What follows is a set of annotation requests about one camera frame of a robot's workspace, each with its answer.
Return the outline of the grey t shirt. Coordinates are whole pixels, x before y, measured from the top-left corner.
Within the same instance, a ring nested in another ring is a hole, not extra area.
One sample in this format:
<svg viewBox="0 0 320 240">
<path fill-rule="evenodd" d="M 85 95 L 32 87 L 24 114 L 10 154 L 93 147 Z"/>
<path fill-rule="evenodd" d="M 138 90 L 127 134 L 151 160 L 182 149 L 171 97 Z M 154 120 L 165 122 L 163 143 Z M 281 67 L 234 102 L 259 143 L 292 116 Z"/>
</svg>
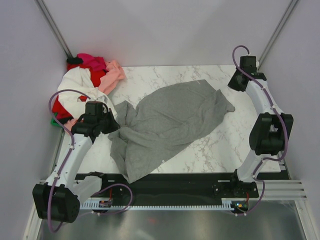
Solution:
<svg viewBox="0 0 320 240">
<path fill-rule="evenodd" d="M 205 79 L 162 87 L 136 107 L 115 106 L 120 128 L 108 135 L 110 156 L 133 183 L 209 135 L 235 107 Z"/>
</svg>

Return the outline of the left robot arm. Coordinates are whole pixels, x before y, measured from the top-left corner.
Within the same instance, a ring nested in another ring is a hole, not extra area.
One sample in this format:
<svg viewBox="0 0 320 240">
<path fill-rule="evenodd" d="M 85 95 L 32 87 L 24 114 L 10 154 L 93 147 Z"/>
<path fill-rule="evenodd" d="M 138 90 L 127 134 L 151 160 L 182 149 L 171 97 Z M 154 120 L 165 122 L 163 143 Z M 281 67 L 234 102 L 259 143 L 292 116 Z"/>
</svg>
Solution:
<svg viewBox="0 0 320 240">
<path fill-rule="evenodd" d="M 119 128 L 112 110 L 105 103 L 89 101 L 85 104 L 84 114 L 71 128 L 71 140 L 63 160 L 44 183 L 37 183 L 32 190 L 39 218 L 49 223 L 73 223 L 81 204 L 88 198 L 94 194 L 104 197 L 109 193 L 110 185 L 102 180 L 100 173 L 91 172 L 80 183 L 76 183 L 76 176 L 96 138 Z"/>
</svg>

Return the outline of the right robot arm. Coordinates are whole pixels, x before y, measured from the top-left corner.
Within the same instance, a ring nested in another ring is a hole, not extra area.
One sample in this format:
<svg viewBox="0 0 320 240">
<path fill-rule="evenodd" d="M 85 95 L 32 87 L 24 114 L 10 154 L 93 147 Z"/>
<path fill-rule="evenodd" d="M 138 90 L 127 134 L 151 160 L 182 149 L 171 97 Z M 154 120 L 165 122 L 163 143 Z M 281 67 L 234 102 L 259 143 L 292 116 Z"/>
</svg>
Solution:
<svg viewBox="0 0 320 240">
<path fill-rule="evenodd" d="M 256 57 L 240 57 L 239 65 L 228 87 L 245 92 L 251 99 L 257 119 L 249 134 L 250 151 L 236 170 L 237 178 L 229 184 L 229 191 L 235 197 L 247 191 L 246 183 L 253 182 L 266 161 L 281 161 L 287 153 L 293 126 L 293 116 L 284 113 L 272 97 L 267 79 L 257 71 Z"/>
</svg>

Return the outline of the red t shirt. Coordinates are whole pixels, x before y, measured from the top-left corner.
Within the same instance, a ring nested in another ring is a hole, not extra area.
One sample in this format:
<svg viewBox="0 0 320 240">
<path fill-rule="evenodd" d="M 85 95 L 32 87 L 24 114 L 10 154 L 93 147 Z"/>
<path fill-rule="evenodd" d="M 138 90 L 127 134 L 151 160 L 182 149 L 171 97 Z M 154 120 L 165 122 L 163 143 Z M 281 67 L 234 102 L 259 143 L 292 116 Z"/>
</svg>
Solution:
<svg viewBox="0 0 320 240">
<path fill-rule="evenodd" d="M 94 71 L 92 67 L 85 64 L 70 64 L 67 63 L 67 71 L 80 67 L 81 69 L 89 69 L 89 79 L 94 87 L 98 87 L 101 84 L 100 78 L 103 77 L 107 72 L 105 70 Z M 57 96 L 52 106 L 52 112 L 56 118 L 65 124 L 68 120 L 73 119 L 72 115 L 62 106 Z"/>
</svg>

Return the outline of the green t shirt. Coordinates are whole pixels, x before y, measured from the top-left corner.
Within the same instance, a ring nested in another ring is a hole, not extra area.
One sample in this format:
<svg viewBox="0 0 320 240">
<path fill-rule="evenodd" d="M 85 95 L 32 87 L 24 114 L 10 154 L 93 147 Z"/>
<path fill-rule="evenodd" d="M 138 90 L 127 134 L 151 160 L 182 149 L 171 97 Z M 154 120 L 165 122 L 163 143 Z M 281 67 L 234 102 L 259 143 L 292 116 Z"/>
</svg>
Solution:
<svg viewBox="0 0 320 240">
<path fill-rule="evenodd" d="M 58 112 L 54 112 L 53 113 L 55 118 L 51 118 L 51 121 L 50 121 L 50 124 L 55 126 L 55 127 L 61 127 L 60 124 L 57 122 L 57 120 L 61 123 L 61 124 L 64 124 L 65 123 L 65 120 L 66 118 L 65 117 L 62 117 Z"/>
</svg>

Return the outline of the magenta t shirt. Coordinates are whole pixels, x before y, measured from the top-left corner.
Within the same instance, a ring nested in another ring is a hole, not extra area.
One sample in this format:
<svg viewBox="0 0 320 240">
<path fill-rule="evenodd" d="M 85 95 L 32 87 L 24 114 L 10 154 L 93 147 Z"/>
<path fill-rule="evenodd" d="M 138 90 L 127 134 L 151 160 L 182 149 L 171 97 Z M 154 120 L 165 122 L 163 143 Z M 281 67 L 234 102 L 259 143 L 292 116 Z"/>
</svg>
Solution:
<svg viewBox="0 0 320 240">
<path fill-rule="evenodd" d="M 106 71 L 107 66 L 103 57 L 101 56 L 92 56 L 87 53 L 79 53 L 77 57 L 82 60 L 82 63 L 85 66 L 89 66 L 94 71 Z"/>
</svg>

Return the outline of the black garment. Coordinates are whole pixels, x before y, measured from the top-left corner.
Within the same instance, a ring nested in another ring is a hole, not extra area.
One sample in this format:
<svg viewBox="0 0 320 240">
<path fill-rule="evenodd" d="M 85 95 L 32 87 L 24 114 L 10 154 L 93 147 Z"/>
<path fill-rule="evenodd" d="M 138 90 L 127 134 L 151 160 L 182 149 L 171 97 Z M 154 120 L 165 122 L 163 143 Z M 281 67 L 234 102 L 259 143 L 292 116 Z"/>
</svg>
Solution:
<svg viewBox="0 0 320 240">
<path fill-rule="evenodd" d="M 79 58 L 79 57 L 70 57 L 66 60 L 66 62 L 70 65 L 80 65 L 82 64 L 84 61 Z"/>
</svg>

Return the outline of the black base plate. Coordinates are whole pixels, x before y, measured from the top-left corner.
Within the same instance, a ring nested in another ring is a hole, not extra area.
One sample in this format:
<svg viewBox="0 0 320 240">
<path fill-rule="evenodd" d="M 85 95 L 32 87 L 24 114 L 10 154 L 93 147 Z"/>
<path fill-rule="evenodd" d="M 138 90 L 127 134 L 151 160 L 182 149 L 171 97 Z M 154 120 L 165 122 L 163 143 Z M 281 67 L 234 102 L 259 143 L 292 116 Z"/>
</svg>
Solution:
<svg viewBox="0 0 320 240">
<path fill-rule="evenodd" d="M 242 182 L 233 173 L 152 173 L 133 183 L 119 173 L 78 173 L 77 183 L 87 176 L 100 177 L 102 187 L 110 190 L 98 194 L 111 197 L 116 205 L 186 206 L 219 205 L 223 199 L 259 197 L 254 182 Z"/>
</svg>

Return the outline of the right aluminium frame post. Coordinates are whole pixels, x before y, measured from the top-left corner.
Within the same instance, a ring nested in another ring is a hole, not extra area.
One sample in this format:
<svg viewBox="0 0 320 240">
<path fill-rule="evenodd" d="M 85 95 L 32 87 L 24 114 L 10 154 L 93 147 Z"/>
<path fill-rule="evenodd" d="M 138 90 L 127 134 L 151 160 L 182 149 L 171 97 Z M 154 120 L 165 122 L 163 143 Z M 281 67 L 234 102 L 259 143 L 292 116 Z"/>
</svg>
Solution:
<svg viewBox="0 0 320 240">
<path fill-rule="evenodd" d="M 289 4 L 287 5 L 287 7 L 285 8 L 285 11 L 283 12 L 280 20 L 278 21 L 274 31 L 272 32 L 267 44 L 265 45 L 259 59 L 259 65 L 257 67 L 257 69 L 259 70 L 265 60 L 267 59 L 270 51 L 272 50 L 273 46 L 275 45 L 277 39 L 279 38 L 279 36 L 281 35 L 282 31 L 284 30 L 286 24 L 289 22 L 293 12 L 295 11 L 297 5 L 299 4 L 299 0 L 290 0 Z"/>
</svg>

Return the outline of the aluminium frame post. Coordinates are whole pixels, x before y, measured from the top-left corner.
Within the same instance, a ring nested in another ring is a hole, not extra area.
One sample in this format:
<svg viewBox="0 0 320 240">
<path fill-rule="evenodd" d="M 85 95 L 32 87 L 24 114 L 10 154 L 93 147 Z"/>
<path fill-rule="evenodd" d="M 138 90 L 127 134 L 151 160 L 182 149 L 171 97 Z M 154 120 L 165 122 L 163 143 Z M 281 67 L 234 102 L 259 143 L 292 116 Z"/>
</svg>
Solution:
<svg viewBox="0 0 320 240">
<path fill-rule="evenodd" d="M 279 36 L 281 35 L 282 31 L 284 30 L 286 24 L 289 22 L 293 12 L 295 11 L 297 5 L 299 4 L 299 0 L 290 0 L 289 4 L 287 5 L 287 7 L 285 8 L 285 11 L 283 12 L 280 20 L 278 21 L 274 31 L 272 32 L 267 44 L 265 45 L 259 59 L 259 65 L 257 67 L 257 69 L 259 70 L 265 60 L 267 59 L 270 51 L 272 50 L 273 46 L 275 45 L 277 39 L 279 38 Z"/>
<path fill-rule="evenodd" d="M 65 53 L 67 58 L 72 58 L 73 54 L 68 47 L 67 42 L 65 41 L 58 25 L 56 24 L 52 14 L 50 13 L 49 8 L 47 7 L 46 3 L 44 0 L 35 0 L 34 1 L 39 8 L 41 14 L 43 15 L 45 21 L 49 25 L 50 30 L 52 31 L 54 37 L 56 38 L 58 44 L 62 48 L 63 52 Z"/>
</svg>

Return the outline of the left aluminium frame post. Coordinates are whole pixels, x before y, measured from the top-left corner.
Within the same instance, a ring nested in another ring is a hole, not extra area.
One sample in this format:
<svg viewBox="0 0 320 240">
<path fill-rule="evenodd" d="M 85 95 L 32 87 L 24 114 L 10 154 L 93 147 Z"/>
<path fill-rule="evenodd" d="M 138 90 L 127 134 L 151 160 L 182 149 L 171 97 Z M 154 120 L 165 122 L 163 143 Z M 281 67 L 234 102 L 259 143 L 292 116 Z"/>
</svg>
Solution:
<svg viewBox="0 0 320 240">
<path fill-rule="evenodd" d="M 35 0 L 34 1 L 39 8 L 41 14 L 43 15 L 45 21 L 49 25 L 50 30 L 52 31 L 54 37 L 56 38 L 58 44 L 62 48 L 63 52 L 65 53 L 67 58 L 72 58 L 73 54 L 68 47 L 67 42 L 65 41 L 58 25 L 56 24 L 52 14 L 50 13 L 49 8 L 47 7 L 46 3 L 44 0 Z"/>
</svg>

